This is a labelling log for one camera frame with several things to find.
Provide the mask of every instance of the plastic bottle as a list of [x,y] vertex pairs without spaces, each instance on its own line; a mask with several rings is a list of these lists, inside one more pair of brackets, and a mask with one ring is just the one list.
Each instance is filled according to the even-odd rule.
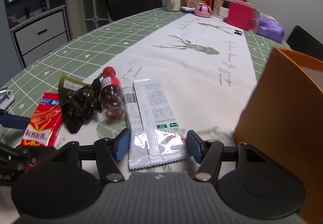
[[46,11],[46,1],[45,0],[40,0],[41,8],[43,11]]
[[101,80],[101,100],[103,115],[108,121],[120,120],[124,115],[121,99],[121,85],[116,77],[116,71],[111,66],[103,69]]
[[50,10],[49,0],[45,0],[45,3],[46,3],[46,10]]

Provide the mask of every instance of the white snack packet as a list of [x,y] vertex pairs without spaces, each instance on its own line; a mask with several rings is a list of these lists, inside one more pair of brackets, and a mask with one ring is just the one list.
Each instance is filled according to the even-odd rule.
[[184,159],[184,138],[159,80],[122,82],[127,124],[131,130],[130,169]]

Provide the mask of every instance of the blue gripper pad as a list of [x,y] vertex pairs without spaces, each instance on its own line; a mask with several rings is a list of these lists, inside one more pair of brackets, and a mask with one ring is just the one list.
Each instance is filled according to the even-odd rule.
[[30,118],[11,115],[8,113],[0,114],[0,124],[6,128],[22,129],[25,130],[29,124]]
[[122,160],[126,154],[130,145],[130,130],[128,128],[123,129],[117,137],[114,139],[114,152],[113,158],[116,162]]
[[204,158],[204,154],[201,150],[201,138],[193,131],[189,130],[186,135],[186,145],[188,153],[194,158],[194,160],[201,164]]

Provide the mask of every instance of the drawer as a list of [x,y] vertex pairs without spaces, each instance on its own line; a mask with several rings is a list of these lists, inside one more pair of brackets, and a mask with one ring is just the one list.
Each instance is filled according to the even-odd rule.
[[33,49],[32,51],[28,52],[26,55],[23,56],[26,66],[31,65],[33,62],[40,59],[45,54],[57,49],[59,46],[65,44],[66,42],[68,42],[68,40],[65,32],[38,46],[37,48]]
[[24,55],[43,42],[66,31],[63,13],[60,11],[51,16],[43,18],[35,23],[16,32],[16,38],[21,51]]

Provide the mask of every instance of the orange box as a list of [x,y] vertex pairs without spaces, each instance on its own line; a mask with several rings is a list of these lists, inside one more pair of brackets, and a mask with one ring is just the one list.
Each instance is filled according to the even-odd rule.
[[274,48],[234,132],[305,184],[299,215],[323,219],[323,61]]

